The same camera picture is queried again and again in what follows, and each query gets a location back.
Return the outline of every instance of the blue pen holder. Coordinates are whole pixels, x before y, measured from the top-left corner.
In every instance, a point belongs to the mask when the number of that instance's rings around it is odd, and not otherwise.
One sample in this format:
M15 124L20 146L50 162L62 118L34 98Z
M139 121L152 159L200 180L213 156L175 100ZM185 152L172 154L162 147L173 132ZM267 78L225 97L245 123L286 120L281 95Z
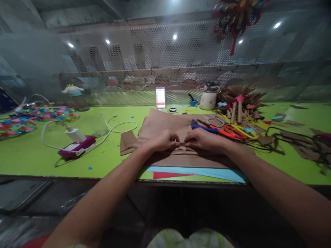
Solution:
M191 107L198 107L198 100L194 99L193 101L191 100Z

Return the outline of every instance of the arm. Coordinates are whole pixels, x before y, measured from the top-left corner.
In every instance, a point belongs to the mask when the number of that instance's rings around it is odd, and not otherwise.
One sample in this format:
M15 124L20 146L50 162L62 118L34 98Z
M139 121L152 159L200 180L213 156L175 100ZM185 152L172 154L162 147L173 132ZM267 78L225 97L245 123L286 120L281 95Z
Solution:
M134 183L141 166L153 152L178 147L178 142L178 135L167 130L136 149L78 202L43 247L92 246Z
M311 247L331 246L331 201L226 138L198 128L188 133L188 147L222 151L246 174L255 189Z

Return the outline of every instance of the orange scissors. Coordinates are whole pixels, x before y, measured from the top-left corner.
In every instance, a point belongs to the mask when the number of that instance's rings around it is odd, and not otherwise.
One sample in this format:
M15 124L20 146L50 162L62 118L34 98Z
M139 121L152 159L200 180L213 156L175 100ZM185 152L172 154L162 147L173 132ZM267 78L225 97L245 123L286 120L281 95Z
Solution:
M202 124L204 124L204 125L205 125L206 127L208 127L208 128L217 129L217 130L218 130L218 134L220 134L220 135L223 135L223 136L228 137L228 138L233 139L233 140L236 138L236 135L233 134L233 133L225 132L225 131L223 131L222 129L219 129L219 128L213 126L213 125L210 125L210 124L208 124L208 123L205 123L204 121L201 121L201 120L199 120L199 119L198 119L197 121L201 122Z
M242 134L241 132L239 132L238 130L234 129L231 126L224 125L224 131L226 131L228 133L234 133L235 137L240 139L240 140L247 139L247 136L245 136L244 134Z

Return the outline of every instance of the blue scissors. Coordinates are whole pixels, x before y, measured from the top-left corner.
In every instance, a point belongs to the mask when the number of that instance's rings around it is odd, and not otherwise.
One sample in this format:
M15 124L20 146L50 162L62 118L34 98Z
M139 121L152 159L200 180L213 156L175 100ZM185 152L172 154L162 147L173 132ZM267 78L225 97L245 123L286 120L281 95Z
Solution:
M202 128L202 129L208 131L209 133L218 134L218 129L217 128L208 128L208 127L200 126L198 124L198 122L194 119L192 119L192 121L191 121L191 126L192 126L192 129Z

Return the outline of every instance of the ceiling light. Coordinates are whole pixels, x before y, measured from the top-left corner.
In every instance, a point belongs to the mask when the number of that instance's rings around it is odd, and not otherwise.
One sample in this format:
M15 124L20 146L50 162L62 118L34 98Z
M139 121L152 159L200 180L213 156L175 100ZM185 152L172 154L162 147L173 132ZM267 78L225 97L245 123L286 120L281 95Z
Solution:
M274 28L278 28L279 26L280 26L280 22L278 22L275 26L274 26Z

